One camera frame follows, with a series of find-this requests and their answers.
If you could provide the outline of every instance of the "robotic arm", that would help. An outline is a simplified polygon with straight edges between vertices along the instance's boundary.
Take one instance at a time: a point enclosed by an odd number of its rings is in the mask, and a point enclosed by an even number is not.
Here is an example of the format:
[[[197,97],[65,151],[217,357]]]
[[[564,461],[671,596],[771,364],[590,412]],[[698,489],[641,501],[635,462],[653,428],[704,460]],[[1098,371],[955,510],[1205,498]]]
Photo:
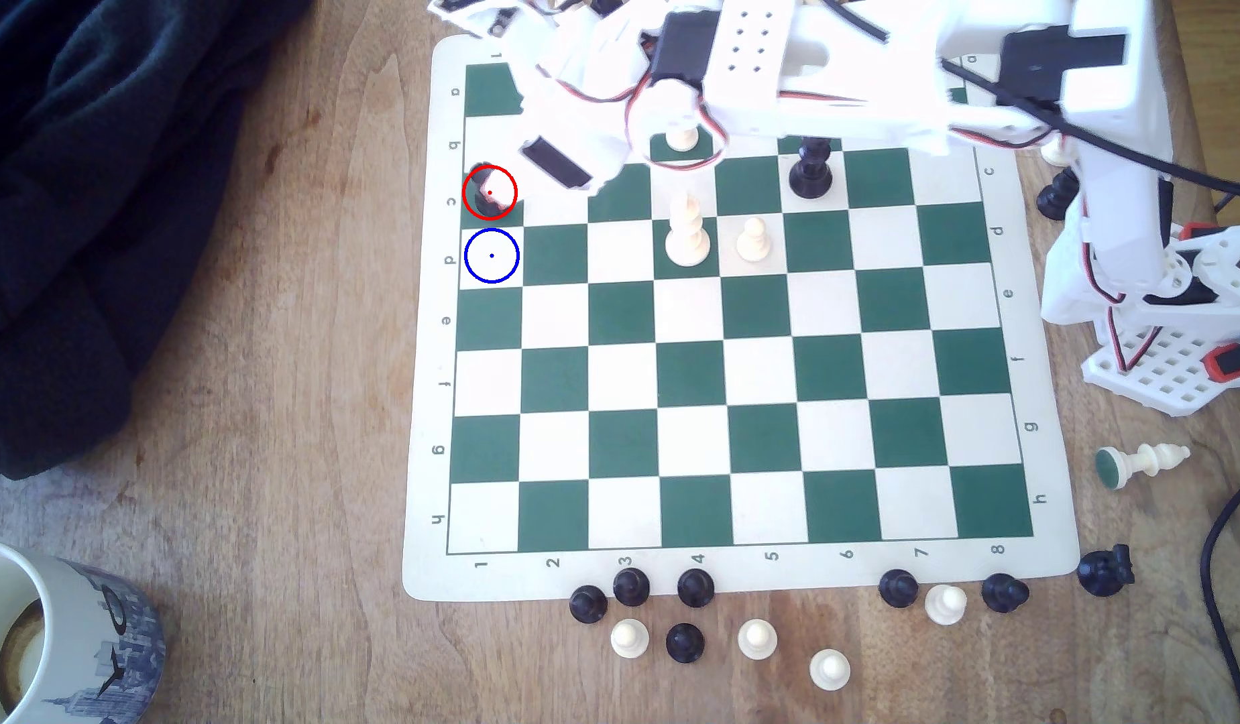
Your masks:
[[[1004,90],[1169,161],[1151,0],[862,0],[856,15],[873,30],[812,0],[565,5],[429,4],[491,42],[512,68],[523,97],[521,174],[541,175],[532,185],[595,195],[640,155],[635,139],[697,125],[719,146],[799,135],[880,139],[946,155],[956,141],[1064,143],[1079,195],[1047,258],[1042,316],[1094,322],[1102,348],[1083,366],[1086,379],[1169,415],[1240,387],[1240,376],[1228,379],[1218,360],[1207,358],[1240,342],[1240,227],[1171,239],[1173,187],[1158,171],[1060,141],[1018,108],[952,103],[939,68],[939,58],[998,55]],[[874,37],[878,29],[885,37]],[[720,154],[687,166],[645,161],[689,170]],[[1177,386],[1143,372],[1161,368],[1148,353],[1158,335],[1162,350],[1187,352],[1194,363],[1171,374],[1183,379]]]

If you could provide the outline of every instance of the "black pawn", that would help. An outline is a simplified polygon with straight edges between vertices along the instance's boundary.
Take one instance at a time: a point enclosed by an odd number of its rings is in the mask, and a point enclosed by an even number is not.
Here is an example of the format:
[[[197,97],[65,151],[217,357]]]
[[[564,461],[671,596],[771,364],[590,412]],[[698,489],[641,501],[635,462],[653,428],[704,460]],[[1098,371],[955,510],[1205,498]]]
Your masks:
[[[713,579],[699,568],[687,570],[677,579],[677,598],[692,607],[706,607],[713,601]]]
[[[704,634],[691,624],[677,624],[665,636],[665,651],[677,663],[696,663],[704,656]]]
[[[905,607],[919,596],[919,584],[914,575],[900,568],[893,568],[878,580],[878,595],[893,607]]]
[[[828,138],[805,138],[799,146],[799,161],[790,169],[790,190],[800,198],[821,198],[835,183]]]
[[[1107,598],[1133,583],[1130,547],[1115,544],[1111,550],[1092,550],[1080,558],[1075,576],[1090,595]]]
[[[1008,573],[992,573],[982,581],[982,601],[996,614],[1013,614],[1029,598],[1027,584]]]
[[[1075,171],[1063,169],[1061,174],[1054,176],[1054,182],[1042,188],[1035,197],[1035,207],[1047,218],[1061,222],[1066,218],[1066,207],[1075,201],[1075,195],[1080,192],[1080,179],[1075,177]]]
[[[625,568],[615,574],[613,584],[615,600],[627,606],[642,605],[651,595],[651,580],[636,568]]]
[[[570,616],[579,624],[596,624],[606,615],[606,594],[596,586],[579,586],[570,594]]]

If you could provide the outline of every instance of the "mug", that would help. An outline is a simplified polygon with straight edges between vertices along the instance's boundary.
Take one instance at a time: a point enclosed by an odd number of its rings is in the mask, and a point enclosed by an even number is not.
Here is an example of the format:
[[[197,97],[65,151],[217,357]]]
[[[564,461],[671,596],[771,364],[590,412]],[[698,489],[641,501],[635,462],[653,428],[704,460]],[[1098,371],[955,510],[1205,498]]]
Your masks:
[[[133,724],[164,671],[155,606],[117,575],[0,544],[0,724]]]

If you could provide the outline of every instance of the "black cable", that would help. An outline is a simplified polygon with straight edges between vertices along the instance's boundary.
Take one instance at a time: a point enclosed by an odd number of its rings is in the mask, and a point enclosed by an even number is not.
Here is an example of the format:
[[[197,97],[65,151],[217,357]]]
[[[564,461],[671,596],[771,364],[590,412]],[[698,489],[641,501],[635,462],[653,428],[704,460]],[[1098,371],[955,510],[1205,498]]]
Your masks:
[[[1240,490],[1223,507],[1223,513],[1219,514],[1219,518],[1209,528],[1209,536],[1205,536],[1205,547],[1200,549],[1200,593],[1205,598],[1205,611],[1209,614],[1209,622],[1214,627],[1214,637],[1219,640],[1219,648],[1223,650],[1223,660],[1228,662],[1228,674],[1233,678],[1233,688],[1236,689],[1238,704],[1240,704],[1240,667],[1236,664],[1236,655],[1233,653],[1228,630],[1223,627],[1219,604],[1214,603],[1214,588],[1209,583],[1209,557],[1214,553],[1214,544],[1219,542],[1219,533],[1223,532],[1223,527],[1228,526],[1228,518],[1233,517],[1239,506]]]
[[[869,37],[880,42],[888,42],[888,31],[885,31],[884,29],[867,21],[866,19],[861,17],[861,15],[853,12],[853,10],[844,7],[838,2],[838,0],[825,0],[825,2],[831,10],[835,11],[835,14],[837,14],[848,24],[857,26],[857,29],[859,29]],[[1018,110],[1027,113],[1030,118],[1035,119],[1039,123],[1045,123],[1047,125],[1061,133],[1063,135],[1076,138],[1084,143],[1089,143],[1090,145],[1096,146],[1097,149],[1101,149],[1102,151],[1107,151],[1115,156],[1120,156],[1126,161],[1132,161],[1141,166],[1157,170],[1161,174],[1168,174],[1171,176],[1182,179],[1185,182],[1190,182],[1197,186],[1203,186],[1205,188],[1214,188],[1215,191],[1220,191],[1223,193],[1231,193],[1234,196],[1240,196],[1240,183],[1238,182],[1230,182],[1226,179],[1215,177],[1209,174],[1202,174],[1200,171],[1194,171],[1187,166],[1179,166],[1177,164],[1162,161],[1161,159],[1157,159],[1154,156],[1147,156],[1146,154],[1128,149],[1127,146],[1121,145],[1120,143],[1112,143],[1111,140],[1096,135],[1086,129],[1079,128],[1074,123],[1068,123],[1065,119],[1059,117],[1058,113],[1053,113],[1052,110],[1040,108],[1034,102],[1004,89],[994,81],[985,78],[981,74],[977,74],[970,71],[968,68],[960,66],[959,63],[954,63],[951,61],[947,61],[946,58],[940,58],[940,61],[941,61],[941,68],[945,69],[947,73],[954,74],[961,79],[965,79],[967,81],[967,83],[971,83],[972,86],[976,86],[982,90],[991,93],[1004,104],[1012,105],[1013,108],[1017,108]]]

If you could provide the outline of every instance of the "black cloth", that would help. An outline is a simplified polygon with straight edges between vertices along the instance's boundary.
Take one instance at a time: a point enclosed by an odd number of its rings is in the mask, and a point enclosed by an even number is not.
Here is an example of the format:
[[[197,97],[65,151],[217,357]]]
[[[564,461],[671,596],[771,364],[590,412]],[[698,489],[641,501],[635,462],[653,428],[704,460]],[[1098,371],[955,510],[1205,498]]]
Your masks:
[[[309,0],[0,0],[0,474],[129,415]]]

